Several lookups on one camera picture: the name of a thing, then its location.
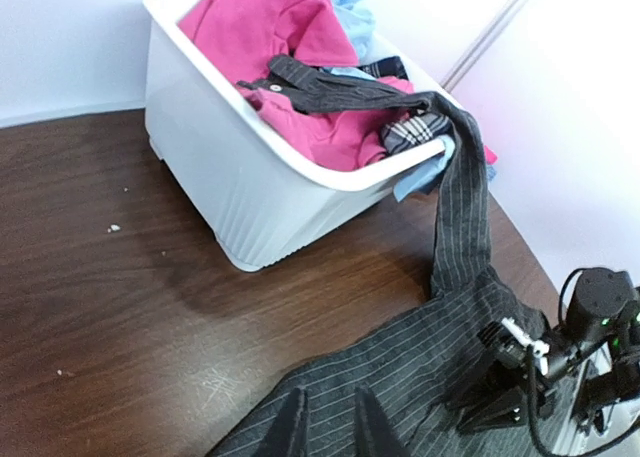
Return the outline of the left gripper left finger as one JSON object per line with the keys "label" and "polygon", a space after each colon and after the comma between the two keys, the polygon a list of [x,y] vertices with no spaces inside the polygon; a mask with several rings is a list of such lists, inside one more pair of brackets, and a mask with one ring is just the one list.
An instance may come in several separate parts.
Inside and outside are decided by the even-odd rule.
{"label": "left gripper left finger", "polygon": [[306,455],[306,391],[294,388],[260,441],[253,457]]}

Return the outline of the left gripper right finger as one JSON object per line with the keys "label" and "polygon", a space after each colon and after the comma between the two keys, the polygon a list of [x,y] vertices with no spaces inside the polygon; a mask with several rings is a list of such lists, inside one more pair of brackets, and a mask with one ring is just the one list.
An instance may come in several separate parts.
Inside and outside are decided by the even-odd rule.
{"label": "left gripper right finger", "polygon": [[357,456],[409,457],[374,393],[366,387],[355,392],[354,440]]}

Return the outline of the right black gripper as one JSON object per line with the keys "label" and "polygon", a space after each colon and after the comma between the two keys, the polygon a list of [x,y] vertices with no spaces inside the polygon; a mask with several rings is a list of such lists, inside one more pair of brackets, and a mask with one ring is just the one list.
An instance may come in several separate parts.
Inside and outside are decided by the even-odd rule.
{"label": "right black gripper", "polygon": [[[536,412],[546,419],[555,407],[555,382],[575,362],[575,341],[566,336],[544,336],[542,340],[550,345],[549,372],[546,376],[536,372]],[[461,413],[456,425],[459,432],[519,427],[528,423],[527,394],[527,357],[524,367],[510,370],[482,345],[478,362],[448,392],[447,408]]]}

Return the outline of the black striped shirt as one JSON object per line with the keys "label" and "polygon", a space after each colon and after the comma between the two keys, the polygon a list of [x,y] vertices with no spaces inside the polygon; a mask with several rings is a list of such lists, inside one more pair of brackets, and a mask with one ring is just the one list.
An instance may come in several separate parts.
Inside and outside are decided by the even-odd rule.
{"label": "black striped shirt", "polygon": [[430,295],[351,347],[310,362],[276,387],[213,449],[252,456],[294,388],[306,391],[306,455],[357,456],[355,392],[369,388],[410,456],[532,456],[525,427],[462,435],[448,392],[480,359],[477,333],[512,317],[527,331],[544,315],[522,302],[491,264],[488,182],[474,118],[443,95],[414,94],[453,124],[452,158],[438,188]]}

